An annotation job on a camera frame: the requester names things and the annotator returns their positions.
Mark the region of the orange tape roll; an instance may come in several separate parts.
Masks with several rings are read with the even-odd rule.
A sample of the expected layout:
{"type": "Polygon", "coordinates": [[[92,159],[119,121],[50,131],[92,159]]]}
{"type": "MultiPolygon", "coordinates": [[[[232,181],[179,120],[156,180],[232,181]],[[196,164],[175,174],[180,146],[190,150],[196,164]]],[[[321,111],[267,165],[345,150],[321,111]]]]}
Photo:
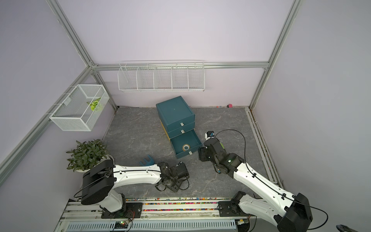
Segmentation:
{"type": "Polygon", "coordinates": [[[182,146],[182,150],[183,151],[187,151],[187,150],[189,150],[190,149],[190,145],[188,145],[188,144],[184,144],[183,146],[182,146]]]}

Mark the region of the teal drawer cabinet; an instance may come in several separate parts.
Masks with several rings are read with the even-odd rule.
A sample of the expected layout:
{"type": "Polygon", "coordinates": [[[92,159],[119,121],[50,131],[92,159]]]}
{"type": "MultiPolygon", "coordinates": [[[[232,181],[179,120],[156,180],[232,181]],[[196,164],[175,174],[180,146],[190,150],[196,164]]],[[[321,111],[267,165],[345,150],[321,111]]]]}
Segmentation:
{"type": "Polygon", "coordinates": [[[175,157],[180,159],[197,152],[202,143],[195,132],[195,114],[183,97],[178,96],[157,103],[156,109],[175,157]],[[190,149],[183,151],[184,144],[190,145],[190,149]]]}

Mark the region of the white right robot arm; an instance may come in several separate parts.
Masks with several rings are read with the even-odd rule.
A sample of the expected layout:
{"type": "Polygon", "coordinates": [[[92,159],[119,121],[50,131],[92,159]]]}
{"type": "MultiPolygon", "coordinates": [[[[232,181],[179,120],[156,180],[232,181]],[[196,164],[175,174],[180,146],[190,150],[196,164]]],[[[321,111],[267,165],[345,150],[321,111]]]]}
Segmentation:
{"type": "Polygon", "coordinates": [[[235,153],[228,153],[213,137],[199,148],[199,160],[210,161],[218,174],[225,174],[246,185],[260,200],[238,192],[231,200],[238,210],[261,218],[280,232],[306,232],[313,221],[307,197],[284,190],[255,171],[235,153]]]}

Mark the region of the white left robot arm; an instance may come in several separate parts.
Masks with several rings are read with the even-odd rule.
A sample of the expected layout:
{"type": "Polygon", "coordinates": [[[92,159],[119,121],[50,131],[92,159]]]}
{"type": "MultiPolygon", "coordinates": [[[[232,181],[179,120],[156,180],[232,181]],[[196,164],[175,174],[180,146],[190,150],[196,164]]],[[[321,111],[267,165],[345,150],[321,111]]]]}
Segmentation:
{"type": "Polygon", "coordinates": [[[107,159],[84,173],[81,204],[98,204],[106,212],[115,213],[126,209],[124,194],[115,191],[118,187],[152,184],[158,191],[169,189],[178,192],[188,179],[189,172],[183,162],[173,167],[166,162],[149,166],[121,166],[107,159]]]}

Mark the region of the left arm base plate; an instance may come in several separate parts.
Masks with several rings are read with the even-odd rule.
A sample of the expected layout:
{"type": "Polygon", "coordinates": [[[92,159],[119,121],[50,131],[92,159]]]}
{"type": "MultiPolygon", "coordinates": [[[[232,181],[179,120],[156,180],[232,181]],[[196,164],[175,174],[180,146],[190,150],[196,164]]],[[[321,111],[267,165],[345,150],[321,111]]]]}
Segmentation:
{"type": "Polygon", "coordinates": [[[143,209],[142,203],[125,203],[124,207],[111,213],[107,210],[103,210],[101,218],[102,219],[113,219],[113,218],[140,218],[143,209]]]}

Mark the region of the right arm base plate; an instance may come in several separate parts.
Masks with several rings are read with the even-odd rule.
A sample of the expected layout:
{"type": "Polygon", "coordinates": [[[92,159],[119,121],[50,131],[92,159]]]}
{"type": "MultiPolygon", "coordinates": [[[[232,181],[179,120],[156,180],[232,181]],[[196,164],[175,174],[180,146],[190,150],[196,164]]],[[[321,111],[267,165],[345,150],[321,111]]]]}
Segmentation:
{"type": "Polygon", "coordinates": [[[248,217],[250,214],[245,213],[240,207],[239,203],[246,193],[238,191],[230,201],[218,202],[217,210],[220,217],[248,217]]]}

